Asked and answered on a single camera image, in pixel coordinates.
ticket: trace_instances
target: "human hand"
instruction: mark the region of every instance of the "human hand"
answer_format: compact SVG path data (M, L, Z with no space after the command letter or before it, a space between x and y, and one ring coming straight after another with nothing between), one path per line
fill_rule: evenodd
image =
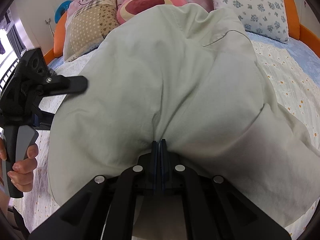
M29 146L27 149L28 158L23 161L18 161L13 165L13 171L8 172L12 183L21 192L29 192L33 188L33 170L36 169L38 162L39 150L36 144ZM7 159L7 152L5 150L4 142L0 138L0 182L2 181L2 161Z

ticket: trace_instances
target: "white wall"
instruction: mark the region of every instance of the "white wall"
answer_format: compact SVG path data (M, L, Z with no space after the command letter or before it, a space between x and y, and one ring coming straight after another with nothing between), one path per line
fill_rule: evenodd
M51 28L55 30L54 14L64 1L66 0L14 0L10 9L18 25L18 32L23 36L22 40L26 40L27 49L41 47L43 53L46 53L53 47L53 37L45 20L50 18Z
M300 23L320 38L320 23L305 0L294 0Z

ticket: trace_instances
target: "bed sheet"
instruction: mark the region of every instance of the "bed sheet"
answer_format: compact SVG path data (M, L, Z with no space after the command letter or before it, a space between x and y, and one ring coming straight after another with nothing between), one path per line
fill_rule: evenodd
M57 67L61 66L62 64L63 64L63 56L55 58L53 61L51 61L48 64L48 68L55 70Z
M286 49L303 71L320 86L320 58L302 41L297 41L296 39L289 37L288 44L283 44L259 34L247 32L247 35L252 41L272 44L277 48Z
M273 45L252 41L259 64L262 65L276 91L278 102L290 113L302 121L310 133L312 144L319 148L320 143L320 91L311 78L305 74L297 62L285 49ZM77 60L65 63L57 68L58 74L77 75L93 56L94 52ZM41 108L55 113L64 96L44 98ZM59 207L48 194L47 158L49 131L40 131L37 144L39 146L38 168L34 171L34 190L25 193L24 198L14 200L14 206L25 220L26 227L33 231ZM303 232L310 221L317 201L299 220L286 229L293 240Z

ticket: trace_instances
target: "pink bear plush toy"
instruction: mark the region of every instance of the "pink bear plush toy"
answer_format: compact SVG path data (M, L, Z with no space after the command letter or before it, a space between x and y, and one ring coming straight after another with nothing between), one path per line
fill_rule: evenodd
M117 20L120 24L130 20L136 14L159 4L185 5L186 0L125 0L118 6Z

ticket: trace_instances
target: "silver screw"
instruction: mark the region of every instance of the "silver screw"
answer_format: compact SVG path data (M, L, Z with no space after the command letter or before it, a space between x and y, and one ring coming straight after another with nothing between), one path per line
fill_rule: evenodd
M224 181L224 179L223 179L223 177L221 177L221 176L215 176L215 177L213 178L213 181L214 181L215 183L221 184L221 183Z
M100 183L104 182L104 177L99 175L94 178L94 182L100 184Z
M143 167L140 166L140 165L136 165L136 166L134 166L132 169L133 169L133 171L135 171L135 172L143 171Z
M184 171L186 168L185 168L185 166L183 166L183 165L177 165L177 166L175 166L175 170L176 171Z

